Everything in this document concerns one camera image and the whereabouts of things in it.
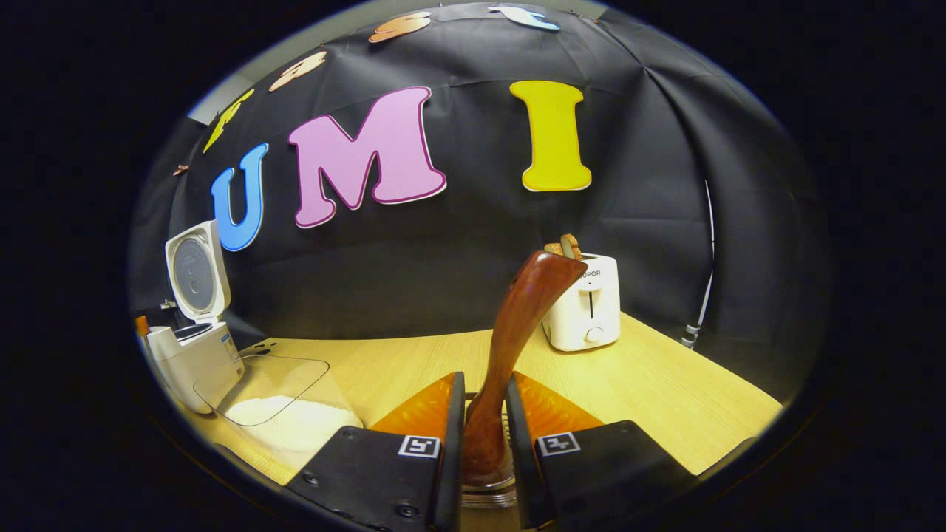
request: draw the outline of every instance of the screw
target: screw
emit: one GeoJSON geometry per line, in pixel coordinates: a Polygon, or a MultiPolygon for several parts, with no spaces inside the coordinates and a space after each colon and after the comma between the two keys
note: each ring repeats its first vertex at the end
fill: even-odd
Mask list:
{"type": "Polygon", "coordinates": [[[411,506],[411,505],[397,505],[394,508],[394,511],[397,512],[397,515],[403,517],[404,519],[410,519],[416,517],[420,513],[420,510],[411,506]]]}

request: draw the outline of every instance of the yellow letter i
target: yellow letter i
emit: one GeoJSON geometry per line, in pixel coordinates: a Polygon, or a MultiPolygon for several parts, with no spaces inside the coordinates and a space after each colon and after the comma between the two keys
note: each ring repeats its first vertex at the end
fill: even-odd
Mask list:
{"type": "Polygon", "coordinates": [[[591,185],[591,170],[578,150],[575,104],[582,92],[554,81],[517,81],[510,92],[526,103],[532,130],[533,163],[522,173],[532,192],[581,190],[591,185]]]}

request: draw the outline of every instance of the foam letter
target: foam letter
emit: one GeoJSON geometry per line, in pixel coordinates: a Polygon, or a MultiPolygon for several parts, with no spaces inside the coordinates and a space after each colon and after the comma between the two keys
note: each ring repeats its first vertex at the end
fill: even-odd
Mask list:
{"type": "Polygon", "coordinates": [[[372,191],[381,204],[403,204],[437,194],[447,177],[435,169],[427,151],[424,102],[427,87],[409,87],[378,98],[358,137],[352,137],[329,115],[317,116],[289,134],[299,156],[299,196],[296,225],[314,227],[335,216],[335,202],[323,191],[322,176],[345,205],[361,207],[368,172],[377,157],[377,185],[372,191]]]}
{"type": "Polygon", "coordinates": [[[558,26],[552,24],[551,22],[542,22],[535,18],[545,18],[545,15],[542,13],[527,11],[523,8],[513,8],[512,6],[493,6],[489,10],[499,11],[500,13],[506,15],[507,19],[524,26],[541,27],[542,29],[550,29],[552,31],[556,31],[558,29],[558,26]]]}
{"type": "Polygon", "coordinates": [[[411,33],[430,24],[429,11],[420,11],[390,20],[375,29],[375,34],[368,38],[369,43],[380,43],[405,33],[411,33]]]}
{"type": "Polygon", "coordinates": [[[215,127],[214,132],[210,134],[210,140],[207,141],[207,145],[203,147],[204,153],[207,153],[207,149],[210,148],[211,144],[217,142],[218,137],[220,137],[220,134],[223,133],[223,125],[233,119],[234,115],[239,110],[239,104],[245,101],[246,98],[249,98],[252,93],[253,89],[247,91],[245,95],[239,97],[237,101],[230,104],[230,107],[227,107],[227,110],[220,115],[220,120],[217,120],[217,127],[215,127]]]}
{"type": "Polygon", "coordinates": [[[318,68],[320,64],[325,62],[325,54],[327,53],[325,51],[314,53],[287,68],[285,72],[279,75],[279,79],[270,85],[270,92],[318,68]]]}
{"type": "Polygon", "coordinates": [[[522,173],[532,192],[581,190],[591,185],[591,170],[578,150],[575,104],[582,92],[554,81],[517,81],[510,92],[526,103],[532,130],[533,163],[522,173]]]}
{"type": "Polygon", "coordinates": [[[243,170],[246,182],[246,216],[243,217],[243,222],[234,223],[230,211],[230,180],[234,177],[234,170],[224,170],[210,186],[210,193],[214,196],[214,217],[217,218],[220,245],[227,251],[239,251],[253,243],[259,233],[259,226],[263,223],[262,162],[268,148],[267,144],[260,144],[247,151],[240,159],[239,167],[243,170]]]}

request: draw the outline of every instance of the blue letter u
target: blue letter u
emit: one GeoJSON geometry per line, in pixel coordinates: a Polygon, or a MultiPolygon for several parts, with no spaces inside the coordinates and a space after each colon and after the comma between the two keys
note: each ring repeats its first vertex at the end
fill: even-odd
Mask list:
{"type": "Polygon", "coordinates": [[[230,212],[230,180],[234,177],[234,170],[224,170],[214,184],[210,186],[210,193],[214,196],[214,217],[220,233],[220,245],[227,251],[239,251],[253,243],[259,233],[259,226],[263,222],[263,155],[269,149],[268,144],[247,151],[240,159],[239,167],[243,170],[246,180],[246,216],[243,222],[234,223],[230,212]]]}

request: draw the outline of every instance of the black fabric backdrop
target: black fabric backdrop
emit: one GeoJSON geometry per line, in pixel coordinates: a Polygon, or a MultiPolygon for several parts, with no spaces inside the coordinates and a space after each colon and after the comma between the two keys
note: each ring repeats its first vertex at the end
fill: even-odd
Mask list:
{"type": "MultiPolygon", "coordinates": [[[[713,270],[697,350],[788,400],[821,341],[833,265],[813,182],[778,121],[710,60],[623,13],[608,10],[595,23],[529,7],[561,27],[548,32],[516,25],[490,5],[428,9],[429,26],[382,44],[368,43],[377,24],[327,42],[255,85],[208,153],[201,150],[215,123],[196,143],[191,135],[169,147],[131,235],[133,306],[172,297],[164,241],[212,219],[214,179],[267,142],[259,235],[224,252],[233,292],[225,318],[240,347],[261,335],[384,338],[490,328],[525,257],[571,232],[584,251],[618,261],[622,310],[673,338],[695,325],[713,270]],[[317,49],[327,50],[325,64],[268,92],[286,67],[317,49]],[[522,186],[531,137],[525,105],[509,92],[518,80],[582,91],[576,118],[589,188],[522,186]],[[418,85],[432,90],[424,126],[447,189],[408,204],[369,196],[351,211],[326,186],[335,217],[297,227],[289,133],[332,115],[355,134],[375,100],[418,85]],[[172,177],[176,164],[191,170],[172,177]]],[[[377,165],[367,189],[376,179],[377,165]]],[[[231,187],[240,220],[238,169],[231,187]]]]}

